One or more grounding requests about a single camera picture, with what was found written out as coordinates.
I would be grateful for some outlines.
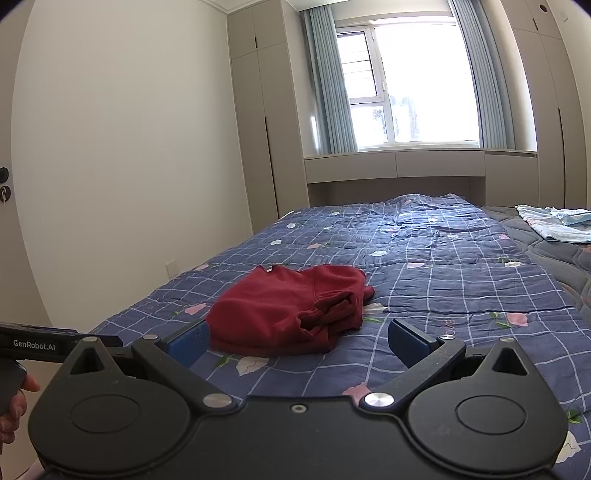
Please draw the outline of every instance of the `finger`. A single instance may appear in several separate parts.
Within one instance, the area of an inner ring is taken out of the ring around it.
[[[14,442],[14,434],[13,433],[3,433],[2,434],[2,442],[10,445]]]
[[[27,390],[28,392],[38,392],[41,390],[41,385],[39,385],[39,382],[35,379],[34,376],[27,373],[25,380],[22,382],[21,388],[23,390]]]
[[[0,433],[16,432],[20,425],[20,420],[13,418],[11,415],[3,415],[0,417]]]
[[[19,390],[8,404],[8,411],[14,418],[19,419],[27,411],[27,399],[22,390]]]

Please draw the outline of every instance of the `bed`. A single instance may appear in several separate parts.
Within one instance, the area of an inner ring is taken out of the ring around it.
[[[450,194],[291,212],[94,332],[125,343],[148,332],[167,335],[205,317],[257,265],[352,265],[364,270],[376,293],[361,330],[345,334],[330,353],[258,358],[209,351],[192,370],[238,400],[253,394],[359,398],[405,370],[388,347],[393,318],[432,336],[453,333],[468,345],[511,335],[571,417],[570,446],[556,472],[585,480],[591,478],[591,312],[584,296],[591,254],[570,244],[543,245],[511,210],[483,211]],[[564,275],[554,262],[563,264]],[[558,272],[558,281],[548,272]]]

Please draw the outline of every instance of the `blue gripper pad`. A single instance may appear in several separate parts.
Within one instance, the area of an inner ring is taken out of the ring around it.
[[[392,353],[409,368],[439,347],[433,337],[409,323],[396,319],[388,326],[388,345]]]
[[[209,325],[204,320],[197,320],[158,344],[182,366],[190,368],[209,348]]]

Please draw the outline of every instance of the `window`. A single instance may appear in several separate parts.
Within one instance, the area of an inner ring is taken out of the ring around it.
[[[337,31],[359,148],[478,144],[462,33],[451,17],[401,17]]]

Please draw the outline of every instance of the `red garment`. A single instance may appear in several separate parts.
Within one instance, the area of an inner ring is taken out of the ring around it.
[[[325,353],[345,330],[360,329],[374,296],[365,273],[320,265],[304,271],[256,267],[213,305],[206,321],[215,350],[240,355]]]

